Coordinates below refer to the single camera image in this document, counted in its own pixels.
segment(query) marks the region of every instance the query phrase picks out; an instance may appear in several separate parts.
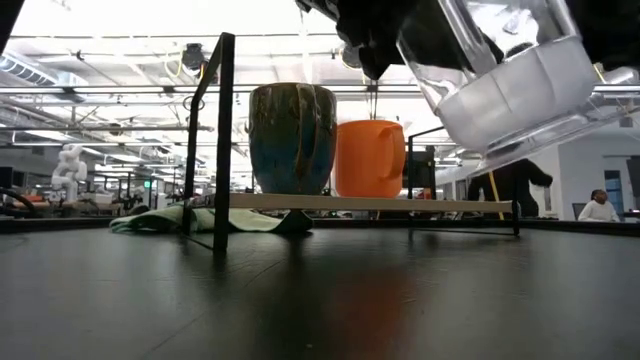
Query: mug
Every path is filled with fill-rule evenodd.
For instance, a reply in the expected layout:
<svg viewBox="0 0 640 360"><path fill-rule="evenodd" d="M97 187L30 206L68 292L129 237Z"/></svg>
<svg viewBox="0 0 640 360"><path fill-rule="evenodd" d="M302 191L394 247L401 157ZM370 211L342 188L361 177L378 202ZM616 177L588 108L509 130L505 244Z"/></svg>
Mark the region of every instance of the mug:
<svg viewBox="0 0 640 360"><path fill-rule="evenodd" d="M336 149L336 97L320 86L278 83L251 92L249 149L264 193L318 195Z"/></svg>
<svg viewBox="0 0 640 360"><path fill-rule="evenodd" d="M402 126L386 120L338 125L336 191L340 196L393 198L402 190Z"/></svg>

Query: black table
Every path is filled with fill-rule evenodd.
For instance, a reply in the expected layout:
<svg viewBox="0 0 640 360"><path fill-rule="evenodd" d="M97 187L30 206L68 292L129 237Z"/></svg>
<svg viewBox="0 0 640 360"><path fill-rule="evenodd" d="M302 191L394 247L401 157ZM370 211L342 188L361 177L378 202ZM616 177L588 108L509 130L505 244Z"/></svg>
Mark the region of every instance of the black table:
<svg viewBox="0 0 640 360"><path fill-rule="evenodd" d="M201 236L211 241L211 234ZM638 359L640 240L0 236L1 359Z"/></svg>

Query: towel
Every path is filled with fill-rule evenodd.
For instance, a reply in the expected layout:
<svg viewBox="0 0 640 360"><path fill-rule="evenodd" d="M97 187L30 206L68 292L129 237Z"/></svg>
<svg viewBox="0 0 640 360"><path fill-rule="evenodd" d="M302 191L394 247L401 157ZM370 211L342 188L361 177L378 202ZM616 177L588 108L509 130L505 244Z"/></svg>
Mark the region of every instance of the towel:
<svg viewBox="0 0 640 360"><path fill-rule="evenodd" d="M141 215L114 219L109 227L114 233L175 232L182 225L182 206L152 210ZM215 209L191 209L191 232L211 231L215 227ZM284 219L276 219L247 209L229 209L229 223L235 231L274 233L305 232L313 221L302 211L292 210Z"/></svg>

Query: person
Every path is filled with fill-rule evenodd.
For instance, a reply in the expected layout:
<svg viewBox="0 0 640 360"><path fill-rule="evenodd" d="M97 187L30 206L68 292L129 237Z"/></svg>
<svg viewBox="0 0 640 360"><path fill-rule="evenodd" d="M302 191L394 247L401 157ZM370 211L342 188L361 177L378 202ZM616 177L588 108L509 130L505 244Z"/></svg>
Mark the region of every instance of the person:
<svg viewBox="0 0 640 360"><path fill-rule="evenodd" d="M537 217L539 215L538 203L529 191L529 182L543 187L549 187L553 182L551 175L546 174L528 159L519 160L495 170L493 179L500 201L513 200L515 190L523 217ZM482 189L485 201L496 201L488 173L471 180L469 184L469 200L478 201L480 199L480 189Z"/></svg>
<svg viewBox="0 0 640 360"><path fill-rule="evenodd" d="M582 209L578 221L620 222L620 218L608 201L607 192L597 189L591 192L591 201Z"/></svg>

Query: glass pitcher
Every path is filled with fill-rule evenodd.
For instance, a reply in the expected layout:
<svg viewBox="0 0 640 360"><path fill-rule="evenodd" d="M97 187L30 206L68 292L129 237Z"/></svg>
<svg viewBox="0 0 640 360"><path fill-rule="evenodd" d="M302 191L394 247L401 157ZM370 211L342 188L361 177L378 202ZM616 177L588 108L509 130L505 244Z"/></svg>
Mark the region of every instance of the glass pitcher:
<svg viewBox="0 0 640 360"><path fill-rule="evenodd" d="M413 10L396 45L451 138L490 159L483 166L594 126L584 114L605 104L592 98L598 75L564 0L417 0ZM599 114L602 125L621 115Z"/></svg>

